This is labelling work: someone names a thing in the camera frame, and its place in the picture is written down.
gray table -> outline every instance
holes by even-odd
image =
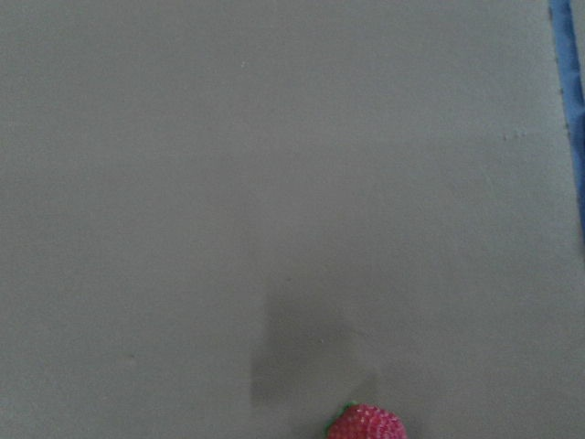
[[[585,436],[544,0],[0,12],[0,437]]]

strawberry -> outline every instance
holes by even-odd
[[[408,439],[396,414],[354,402],[329,424],[325,434],[326,439]]]

toy strawberry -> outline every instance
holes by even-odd
[[[399,417],[373,405],[351,402],[327,426],[326,439],[408,439]]]

blue strip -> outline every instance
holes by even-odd
[[[581,227],[585,238],[585,104],[570,0],[550,0],[550,14],[557,45],[558,74],[563,89],[565,117],[569,126],[573,167],[579,194]]]

blue fabric trim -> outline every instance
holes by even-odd
[[[585,237],[585,103],[570,0],[550,0],[550,15],[557,46],[558,74],[565,102],[565,117],[569,126],[581,227]]]

